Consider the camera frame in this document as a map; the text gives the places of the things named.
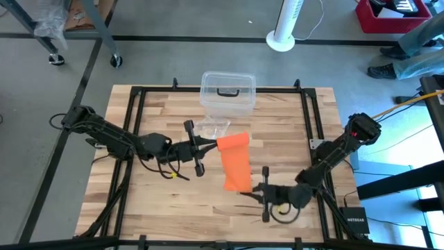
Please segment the red plastic crate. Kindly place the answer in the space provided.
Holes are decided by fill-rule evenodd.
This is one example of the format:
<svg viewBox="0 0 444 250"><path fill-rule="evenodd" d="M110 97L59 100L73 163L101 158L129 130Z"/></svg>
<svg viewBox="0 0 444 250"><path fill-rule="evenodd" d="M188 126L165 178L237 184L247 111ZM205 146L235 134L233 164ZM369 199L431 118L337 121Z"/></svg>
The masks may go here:
<svg viewBox="0 0 444 250"><path fill-rule="evenodd" d="M422 0L413 0L418 7L415 17L376 17L369 0L359 0L355 12L364 33L408 33L432 17Z"/></svg>

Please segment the black Netgear network switch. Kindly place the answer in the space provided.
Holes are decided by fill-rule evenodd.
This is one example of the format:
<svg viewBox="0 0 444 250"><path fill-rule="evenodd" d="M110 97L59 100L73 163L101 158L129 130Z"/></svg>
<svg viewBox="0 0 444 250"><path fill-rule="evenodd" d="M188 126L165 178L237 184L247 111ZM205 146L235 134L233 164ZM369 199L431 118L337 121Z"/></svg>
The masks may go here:
<svg viewBox="0 0 444 250"><path fill-rule="evenodd" d="M340 207L342 215L347 221L348 226L358 234L368 235L370 229L365 208L362 207Z"/></svg>

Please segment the brown cardboard sheet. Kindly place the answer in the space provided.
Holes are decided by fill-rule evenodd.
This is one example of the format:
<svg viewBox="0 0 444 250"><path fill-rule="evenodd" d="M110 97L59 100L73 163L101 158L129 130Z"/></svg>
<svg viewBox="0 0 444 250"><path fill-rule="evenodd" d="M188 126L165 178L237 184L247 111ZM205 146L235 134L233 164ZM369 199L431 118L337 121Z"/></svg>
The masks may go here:
<svg viewBox="0 0 444 250"><path fill-rule="evenodd" d="M84 3L92 4L94 10L105 21L114 5L114 0L69 0L66 31L94 29L94 22L86 11Z"/></svg>

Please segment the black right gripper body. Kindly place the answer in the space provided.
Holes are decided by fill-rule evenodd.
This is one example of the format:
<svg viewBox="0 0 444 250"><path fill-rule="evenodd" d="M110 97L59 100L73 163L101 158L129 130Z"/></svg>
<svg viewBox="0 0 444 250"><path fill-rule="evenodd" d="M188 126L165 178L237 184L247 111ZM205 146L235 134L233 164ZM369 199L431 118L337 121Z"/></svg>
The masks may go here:
<svg viewBox="0 0 444 250"><path fill-rule="evenodd" d="M270 185L268 183L269 178L269 167L262 167L262 198L261 202L263 204L262 211L262 221L270 222L270 204L271 205L282 205L288 202L288 189L281 185Z"/></svg>

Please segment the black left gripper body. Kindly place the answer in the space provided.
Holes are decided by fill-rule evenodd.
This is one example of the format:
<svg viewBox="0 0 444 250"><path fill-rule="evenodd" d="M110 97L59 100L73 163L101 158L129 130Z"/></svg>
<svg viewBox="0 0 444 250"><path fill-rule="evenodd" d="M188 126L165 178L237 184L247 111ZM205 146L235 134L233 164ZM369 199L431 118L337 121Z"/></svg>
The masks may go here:
<svg viewBox="0 0 444 250"><path fill-rule="evenodd" d="M172 156L170 160L179 162L188 162L193 160L195 162L195 172L197 177L202 177L205 173L205 168L201 156L198 156L199 146L205 144L205 138L194 134L194 123L192 120L184 122L185 131L189 136L189 140L185 142L178 142L172 145Z"/></svg>

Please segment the clear plastic bag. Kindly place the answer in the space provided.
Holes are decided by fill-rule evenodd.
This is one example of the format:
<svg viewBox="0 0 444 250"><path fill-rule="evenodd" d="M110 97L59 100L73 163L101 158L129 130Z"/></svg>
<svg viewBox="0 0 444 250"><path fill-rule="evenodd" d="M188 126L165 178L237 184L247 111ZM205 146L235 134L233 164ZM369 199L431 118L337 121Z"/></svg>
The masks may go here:
<svg viewBox="0 0 444 250"><path fill-rule="evenodd" d="M230 125L230 120L223 117L206 116L194 123L194 133L202 138L217 139L224 137Z"/></svg>

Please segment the black desk frame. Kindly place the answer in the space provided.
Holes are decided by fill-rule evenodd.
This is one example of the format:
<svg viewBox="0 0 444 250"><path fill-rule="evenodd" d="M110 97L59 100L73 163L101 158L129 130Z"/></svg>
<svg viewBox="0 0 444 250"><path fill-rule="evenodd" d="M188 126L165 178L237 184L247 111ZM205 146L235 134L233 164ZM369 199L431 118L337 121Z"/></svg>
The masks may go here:
<svg viewBox="0 0 444 250"><path fill-rule="evenodd" d="M420 88L424 92L421 101L427 107L444 153L444 75L422 77L420 84ZM413 207L422 213L444 212L444 159L393 177L359 186L357 191L361 198L370 199L426 186L432 186L437 196L429 199L419 199L413 203Z"/></svg>

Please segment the grey metal wheeled workbench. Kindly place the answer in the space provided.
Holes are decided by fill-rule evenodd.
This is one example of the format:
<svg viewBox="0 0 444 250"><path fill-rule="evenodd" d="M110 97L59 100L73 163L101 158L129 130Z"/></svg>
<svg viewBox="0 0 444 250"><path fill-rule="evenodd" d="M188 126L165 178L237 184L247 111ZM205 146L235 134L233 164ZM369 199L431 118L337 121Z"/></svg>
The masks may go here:
<svg viewBox="0 0 444 250"><path fill-rule="evenodd" d="M66 31L64 30L64 36L67 40L68 38L78 38L78 39L100 39L105 46L110 50L111 59L110 64L114 68L119 68L123 63L123 58L121 57L119 50L115 44L114 38L108 29L110 23L112 11L116 6L117 0L114 0L114 5L105 21L101 19L97 11L94 10L92 4L84 3L86 11L90 14L94 22L94 29L87 30L74 30ZM65 0L65 7L68 11L69 0ZM6 13L10 13L25 29L27 36L34 38L40 43L49 53L49 64L54 66L61 66L65 63L65 59L60 55L59 49L54 45L54 38L49 37L39 37L34 35L33 31L36 26L35 16L31 17L17 2L17 0L0 0L0 9L4 9Z"/></svg>

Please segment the black keyboard device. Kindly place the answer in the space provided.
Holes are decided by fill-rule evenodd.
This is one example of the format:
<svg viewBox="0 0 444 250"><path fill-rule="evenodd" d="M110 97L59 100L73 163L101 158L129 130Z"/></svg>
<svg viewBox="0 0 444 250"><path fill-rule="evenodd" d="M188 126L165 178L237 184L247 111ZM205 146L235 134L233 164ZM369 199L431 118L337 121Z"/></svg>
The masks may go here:
<svg viewBox="0 0 444 250"><path fill-rule="evenodd" d="M388 8L399 13L403 13L404 17L417 17L419 9L413 0L368 0L374 16L382 8Z"/></svg>

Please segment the orange elastic bandage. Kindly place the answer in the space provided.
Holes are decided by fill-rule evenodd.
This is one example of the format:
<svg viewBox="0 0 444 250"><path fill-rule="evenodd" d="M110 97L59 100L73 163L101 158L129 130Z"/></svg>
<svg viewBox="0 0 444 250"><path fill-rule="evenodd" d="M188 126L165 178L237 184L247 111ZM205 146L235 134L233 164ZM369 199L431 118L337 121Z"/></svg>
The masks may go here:
<svg viewBox="0 0 444 250"><path fill-rule="evenodd" d="M240 133L216 139L225 173L224 190L252 192L249 134Z"/></svg>

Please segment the white tower fan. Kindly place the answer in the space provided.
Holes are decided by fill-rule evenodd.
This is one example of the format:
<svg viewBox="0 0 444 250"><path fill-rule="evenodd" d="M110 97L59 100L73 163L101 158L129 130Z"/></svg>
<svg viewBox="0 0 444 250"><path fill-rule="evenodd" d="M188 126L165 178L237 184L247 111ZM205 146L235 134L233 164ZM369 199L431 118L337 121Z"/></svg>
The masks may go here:
<svg viewBox="0 0 444 250"><path fill-rule="evenodd" d="M274 51L291 50L296 40L292 35L304 0L283 0L275 29L266 36L267 45Z"/></svg>

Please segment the white paper sheet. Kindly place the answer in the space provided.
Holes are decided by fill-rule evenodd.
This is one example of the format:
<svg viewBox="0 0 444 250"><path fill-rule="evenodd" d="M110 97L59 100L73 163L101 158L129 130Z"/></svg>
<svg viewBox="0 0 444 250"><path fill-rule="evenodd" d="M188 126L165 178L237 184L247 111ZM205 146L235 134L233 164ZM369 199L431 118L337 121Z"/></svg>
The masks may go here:
<svg viewBox="0 0 444 250"><path fill-rule="evenodd" d="M377 15L377 18L403 18L404 14L388 9L388 8L382 8Z"/></svg>

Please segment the crumpled clear plastic sheet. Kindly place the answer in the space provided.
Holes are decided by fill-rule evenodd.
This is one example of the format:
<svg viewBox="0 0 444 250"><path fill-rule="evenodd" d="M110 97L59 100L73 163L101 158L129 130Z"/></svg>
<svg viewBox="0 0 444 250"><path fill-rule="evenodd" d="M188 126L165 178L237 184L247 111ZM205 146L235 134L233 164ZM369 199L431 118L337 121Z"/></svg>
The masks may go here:
<svg viewBox="0 0 444 250"><path fill-rule="evenodd" d="M35 11L34 35L59 40L64 49L68 49L64 36L68 11L65 0L37 0Z"/></svg>

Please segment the person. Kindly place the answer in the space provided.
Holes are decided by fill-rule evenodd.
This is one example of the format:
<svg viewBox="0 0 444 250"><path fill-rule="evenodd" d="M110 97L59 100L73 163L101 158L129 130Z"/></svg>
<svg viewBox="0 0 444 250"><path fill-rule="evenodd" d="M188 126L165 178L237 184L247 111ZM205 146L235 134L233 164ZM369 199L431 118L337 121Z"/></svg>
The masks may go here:
<svg viewBox="0 0 444 250"><path fill-rule="evenodd" d="M444 35L444 11L405 33L395 46L382 47L380 53L395 61L369 67L367 75L372 78L403 80L431 72L444 72L444 48L416 56L424 45L439 35Z"/></svg>

